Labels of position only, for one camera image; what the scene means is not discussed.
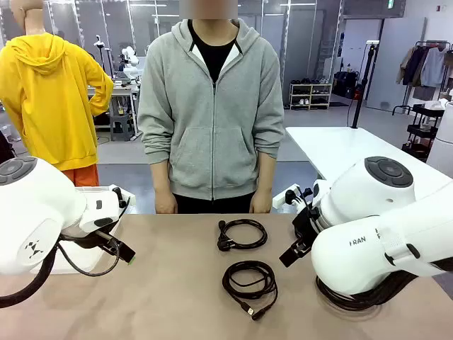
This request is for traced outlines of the person's right hand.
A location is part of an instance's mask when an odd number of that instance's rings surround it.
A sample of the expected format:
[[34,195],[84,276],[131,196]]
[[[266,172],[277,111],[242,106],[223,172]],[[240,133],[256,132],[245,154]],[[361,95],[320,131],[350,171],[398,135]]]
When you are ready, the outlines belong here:
[[155,191],[156,214],[177,214],[178,204],[170,191]]

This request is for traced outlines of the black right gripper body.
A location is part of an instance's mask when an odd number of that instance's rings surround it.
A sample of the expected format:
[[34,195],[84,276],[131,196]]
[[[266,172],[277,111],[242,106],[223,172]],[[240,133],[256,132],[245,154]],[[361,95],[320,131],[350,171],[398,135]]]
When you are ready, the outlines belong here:
[[320,217],[318,208],[304,208],[293,219],[296,248],[310,248],[319,234],[316,221]]

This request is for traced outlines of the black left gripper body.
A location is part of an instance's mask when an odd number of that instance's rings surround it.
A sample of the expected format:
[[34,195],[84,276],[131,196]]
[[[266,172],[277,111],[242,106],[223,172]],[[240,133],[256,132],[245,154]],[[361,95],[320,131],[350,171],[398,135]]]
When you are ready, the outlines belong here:
[[61,233],[60,239],[62,241],[74,242],[83,249],[92,249],[95,247],[104,251],[117,251],[119,249],[114,236],[101,229],[98,229],[85,237],[75,237]]

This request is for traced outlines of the person's left hand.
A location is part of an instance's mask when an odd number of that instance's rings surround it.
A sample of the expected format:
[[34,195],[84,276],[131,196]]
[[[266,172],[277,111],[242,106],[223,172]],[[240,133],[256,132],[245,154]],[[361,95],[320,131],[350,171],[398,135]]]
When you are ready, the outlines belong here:
[[267,189],[257,190],[251,199],[249,212],[252,214],[266,214],[272,210],[272,192]]

